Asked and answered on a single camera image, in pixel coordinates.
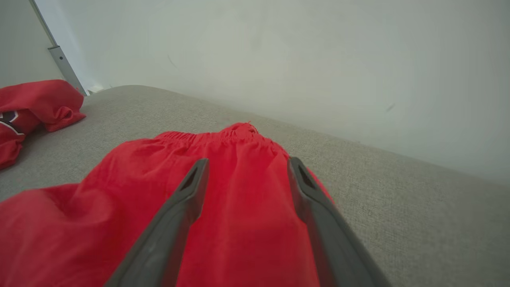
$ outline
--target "red garment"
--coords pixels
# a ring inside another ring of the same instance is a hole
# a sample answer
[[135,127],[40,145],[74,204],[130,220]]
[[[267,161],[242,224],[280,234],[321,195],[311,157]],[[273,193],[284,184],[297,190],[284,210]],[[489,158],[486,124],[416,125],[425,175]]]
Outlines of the red garment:
[[41,122],[54,132],[83,119],[82,104],[82,94],[63,80],[0,89],[0,170],[14,164],[21,142]]
[[201,158],[209,158],[209,182],[177,285],[318,286],[289,155],[250,124],[128,141],[79,184],[0,203],[0,285],[103,285]]

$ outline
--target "gray textured fabric surface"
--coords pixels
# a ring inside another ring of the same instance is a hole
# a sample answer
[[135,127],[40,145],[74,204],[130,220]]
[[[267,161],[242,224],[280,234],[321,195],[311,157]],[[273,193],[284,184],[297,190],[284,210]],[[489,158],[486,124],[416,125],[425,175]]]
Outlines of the gray textured fabric surface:
[[422,161],[145,86],[87,97],[83,121],[28,136],[0,200],[79,182],[120,143],[247,122],[319,177],[393,286],[509,286],[510,190]]

